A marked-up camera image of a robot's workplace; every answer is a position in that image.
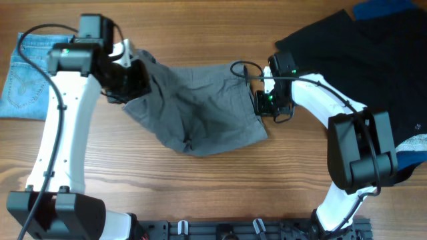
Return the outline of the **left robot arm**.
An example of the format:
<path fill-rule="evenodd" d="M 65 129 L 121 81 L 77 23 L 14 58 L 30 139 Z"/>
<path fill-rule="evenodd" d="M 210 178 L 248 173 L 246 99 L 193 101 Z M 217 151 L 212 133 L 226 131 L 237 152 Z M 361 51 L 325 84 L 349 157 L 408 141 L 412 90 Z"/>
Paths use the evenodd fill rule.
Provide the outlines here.
<path fill-rule="evenodd" d="M 56 43 L 41 76 L 49 84 L 39 154 L 23 191 L 8 195 L 19 238 L 147 239 L 133 213 L 109 211 L 85 194 L 84 161 L 91 116 L 104 95 L 126 104 L 151 91 L 150 78 L 130 42 L 113 43 L 119 26 L 100 14 L 80 17 L 77 37 Z"/>

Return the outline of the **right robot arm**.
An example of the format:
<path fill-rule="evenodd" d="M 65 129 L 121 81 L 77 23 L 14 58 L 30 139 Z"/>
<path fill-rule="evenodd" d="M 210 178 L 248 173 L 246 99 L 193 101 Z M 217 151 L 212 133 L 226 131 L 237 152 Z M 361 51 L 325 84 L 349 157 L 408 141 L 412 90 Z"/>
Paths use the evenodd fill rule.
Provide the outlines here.
<path fill-rule="evenodd" d="M 300 105 L 325 125 L 332 184 L 312 213 L 308 235 L 310 239 L 345 235 L 354 229 L 354 215 L 364 200 L 379 196 L 382 182 L 398 170 L 388 113 L 351 100 L 319 73 L 299 68 L 288 52 L 269 57 L 260 80 L 264 90 L 256 92 L 256 115 L 284 123 Z"/>

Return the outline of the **grey shorts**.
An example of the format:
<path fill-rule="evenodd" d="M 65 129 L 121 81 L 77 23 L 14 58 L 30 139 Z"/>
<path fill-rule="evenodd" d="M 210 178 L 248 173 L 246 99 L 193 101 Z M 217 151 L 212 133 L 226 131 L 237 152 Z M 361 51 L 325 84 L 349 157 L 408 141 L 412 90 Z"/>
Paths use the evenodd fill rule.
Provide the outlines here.
<path fill-rule="evenodd" d="M 167 67 L 146 50 L 151 92 L 125 104 L 134 121 L 167 148 L 194 156 L 232 151 L 267 139 L 254 112 L 246 68 L 231 64 Z"/>

